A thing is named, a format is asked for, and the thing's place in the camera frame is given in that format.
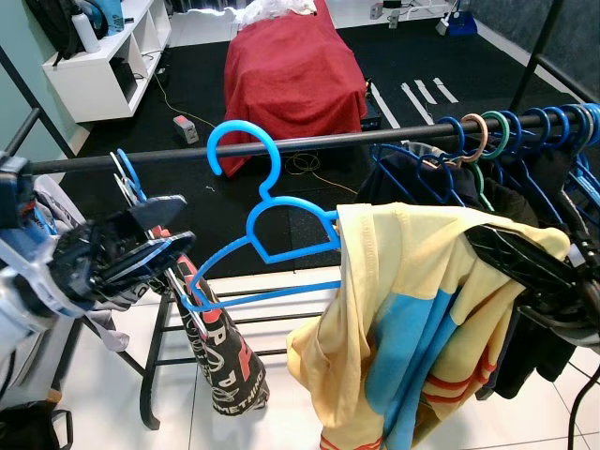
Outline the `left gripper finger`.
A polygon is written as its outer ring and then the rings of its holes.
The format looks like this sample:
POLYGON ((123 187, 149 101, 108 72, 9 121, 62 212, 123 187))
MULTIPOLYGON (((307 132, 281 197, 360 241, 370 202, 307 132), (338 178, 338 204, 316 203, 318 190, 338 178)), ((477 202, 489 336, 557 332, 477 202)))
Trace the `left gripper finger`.
POLYGON ((129 284, 155 278, 175 266, 194 243, 196 235, 193 232, 155 237, 103 267, 98 271, 98 279, 106 284, 129 284))
POLYGON ((181 194, 135 202, 112 215, 112 239, 149 240, 172 236, 166 226, 186 205, 188 202, 181 194))

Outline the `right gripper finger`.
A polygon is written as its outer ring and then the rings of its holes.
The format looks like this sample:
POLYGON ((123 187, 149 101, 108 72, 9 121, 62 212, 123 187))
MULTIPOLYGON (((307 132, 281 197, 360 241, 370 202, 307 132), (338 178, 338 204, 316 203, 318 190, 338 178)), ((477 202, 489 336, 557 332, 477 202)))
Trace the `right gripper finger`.
POLYGON ((600 346, 599 283, 595 276, 551 279, 518 276, 517 309, 573 346, 600 346))
POLYGON ((526 236, 492 224, 464 232, 477 257, 524 287, 577 287, 578 271, 526 236))

